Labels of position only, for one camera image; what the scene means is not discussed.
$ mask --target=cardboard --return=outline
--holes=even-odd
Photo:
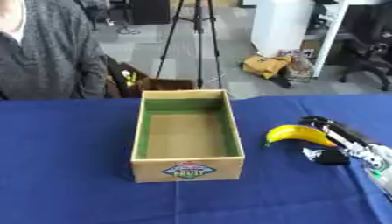
[[[131,156],[136,182],[238,179],[243,160],[225,91],[143,92]]]

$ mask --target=tripod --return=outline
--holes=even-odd
[[[157,79],[159,78],[162,68],[164,66],[167,52],[169,51],[169,46],[170,43],[172,42],[172,37],[174,30],[176,29],[177,22],[179,19],[189,21],[193,23],[193,29],[195,32],[198,33],[199,35],[199,61],[198,61],[198,79],[197,79],[197,84],[198,88],[203,87],[203,39],[202,35],[204,33],[203,30],[203,21],[210,20],[211,22],[211,28],[212,28],[212,33],[213,33],[213,48],[214,48],[214,54],[215,54],[215,62],[216,62],[216,71],[218,74],[218,82],[219,82],[219,88],[222,88],[222,81],[221,81],[221,63],[220,63],[220,53],[218,49],[218,41],[216,39],[216,28],[215,28],[215,21],[216,17],[214,15],[214,6],[213,6],[213,0],[208,0],[208,9],[209,9],[209,17],[207,18],[202,18],[202,8],[201,8],[201,0],[195,0],[195,5],[194,5],[194,16],[193,18],[186,18],[186,17],[181,17],[179,14],[181,12],[181,9],[184,5],[185,0],[180,0],[178,3],[178,8],[176,10],[176,14],[173,17],[173,24],[171,25],[171,31],[169,34],[169,38],[167,39],[166,46],[164,47],[164,53],[161,57],[161,63],[159,65],[159,69],[157,70]]]

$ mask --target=blue tablecloth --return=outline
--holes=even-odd
[[[392,145],[392,95],[233,101],[246,160],[240,180],[136,184],[128,169],[139,100],[0,102],[2,224],[373,224],[392,204],[358,162],[308,161],[263,133],[306,115]]]

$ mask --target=box label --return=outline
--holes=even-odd
[[[214,168],[196,162],[181,162],[172,168],[162,171],[165,174],[182,179],[195,179],[211,172],[215,172]]]

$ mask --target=white cabinet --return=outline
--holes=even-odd
[[[297,50],[312,14],[312,0],[261,0],[257,4],[252,43],[266,57]]]

